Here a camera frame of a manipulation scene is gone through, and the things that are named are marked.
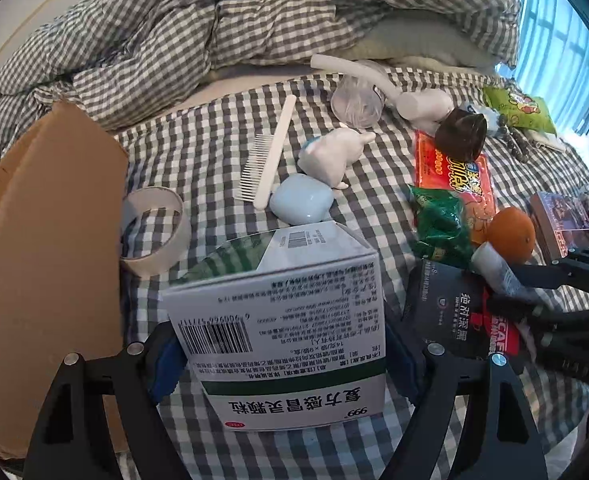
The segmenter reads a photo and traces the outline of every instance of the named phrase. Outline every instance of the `window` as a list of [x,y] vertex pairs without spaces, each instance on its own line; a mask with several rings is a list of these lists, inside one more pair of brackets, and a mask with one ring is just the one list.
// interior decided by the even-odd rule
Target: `window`
[[548,104],[558,131],[589,130],[589,30],[567,0],[521,0],[519,64],[500,75]]

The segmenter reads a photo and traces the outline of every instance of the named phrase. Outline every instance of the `plastic wrapper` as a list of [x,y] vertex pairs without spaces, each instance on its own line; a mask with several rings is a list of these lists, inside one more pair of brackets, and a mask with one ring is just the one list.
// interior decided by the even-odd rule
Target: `plastic wrapper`
[[485,242],[487,226],[497,213],[485,155],[475,162],[452,160],[434,147],[434,139],[417,130],[417,187],[455,191],[465,204],[465,222],[475,245]]
[[510,126],[557,134],[548,105],[542,97],[530,97],[516,88],[494,86],[486,86],[483,94],[487,104],[507,116]]
[[445,189],[409,188],[417,211],[414,253],[419,258],[466,269],[473,251],[461,199]]
[[477,105],[466,101],[459,106],[461,110],[466,110],[471,114],[483,114],[487,121],[487,136],[488,137],[500,137],[498,129],[498,113],[488,106]]

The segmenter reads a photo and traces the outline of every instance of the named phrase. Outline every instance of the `black package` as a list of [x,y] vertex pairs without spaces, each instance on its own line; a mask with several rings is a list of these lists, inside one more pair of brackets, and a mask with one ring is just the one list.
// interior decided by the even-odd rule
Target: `black package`
[[453,160],[474,162],[483,150],[487,121],[483,114],[455,108],[434,134],[434,146]]
[[502,353],[520,374],[524,345],[513,323],[488,312],[488,293],[478,274],[423,259],[410,274],[403,320],[424,341],[440,343],[456,356]]

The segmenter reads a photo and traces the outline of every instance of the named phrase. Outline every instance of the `white pipe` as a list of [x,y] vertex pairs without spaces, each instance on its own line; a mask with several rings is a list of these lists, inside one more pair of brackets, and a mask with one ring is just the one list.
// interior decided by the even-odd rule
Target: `white pipe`
[[319,70],[328,70],[329,72],[340,72],[354,77],[365,79],[366,81],[378,86],[386,97],[394,104],[401,94],[401,91],[394,86],[391,81],[382,73],[377,72],[370,66],[362,65],[354,61],[348,61],[340,57],[325,56],[324,54],[314,54],[309,60],[312,68]]
[[430,88],[421,92],[402,92],[386,75],[361,63],[340,57],[314,54],[309,60],[309,65],[319,70],[340,72],[365,79],[377,86],[392,101],[399,115],[408,121],[424,119],[438,122],[454,108],[452,98],[442,90]]

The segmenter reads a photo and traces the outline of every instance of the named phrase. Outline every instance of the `masking tape roll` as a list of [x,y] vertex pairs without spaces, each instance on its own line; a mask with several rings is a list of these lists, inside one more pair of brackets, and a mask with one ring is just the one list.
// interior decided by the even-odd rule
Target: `masking tape roll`
[[121,258],[130,272],[145,280],[162,274],[176,264],[190,245],[190,219],[183,211],[181,197],[167,187],[143,187],[130,193],[124,200],[121,214],[121,236],[127,226],[151,209],[165,208],[179,213],[179,222],[172,236],[157,250],[136,258]]

